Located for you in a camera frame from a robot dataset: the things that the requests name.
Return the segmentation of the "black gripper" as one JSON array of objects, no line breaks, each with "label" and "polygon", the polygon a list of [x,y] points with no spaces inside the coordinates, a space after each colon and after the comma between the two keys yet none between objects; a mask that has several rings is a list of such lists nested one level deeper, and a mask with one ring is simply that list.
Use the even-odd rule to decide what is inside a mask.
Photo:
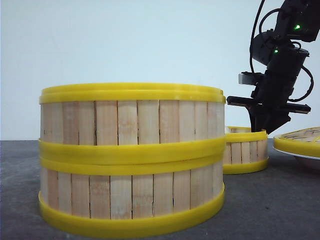
[{"label": "black gripper", "polygon": [[311,111],[307,104],[288,102],[294,90],[295,77],[256,73],[260,78],[250,97],[230,95],[226,99],[228,105],[247,109],[251,132],[266,130],[270,134],[291,121],[289,113],[308,114]]}]

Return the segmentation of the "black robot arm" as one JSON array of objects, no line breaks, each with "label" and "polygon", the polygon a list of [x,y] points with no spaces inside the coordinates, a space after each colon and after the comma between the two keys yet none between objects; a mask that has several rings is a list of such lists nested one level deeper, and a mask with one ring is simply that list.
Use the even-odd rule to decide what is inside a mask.
[{"label": "black robot arm", "polygon": [[244,71],[238,75],[242,85],[255,89],[249,98],[228,96],[227,104],[245,107],[249,114],[252,132],[265,130],[268,134],[291,120],[290,113],[308,114],[311,108],[299,101],[308,97],[314,80],[306,93],[291,99],[300,71],[309,77],[304,66],[310,53],[301,42],[313,42],[320,30],[320,2],[318,0],[286,0],[280,8],[269,11],[261,20],[256,19],[249,47],[249,59],[266,66],[264,73]]}]

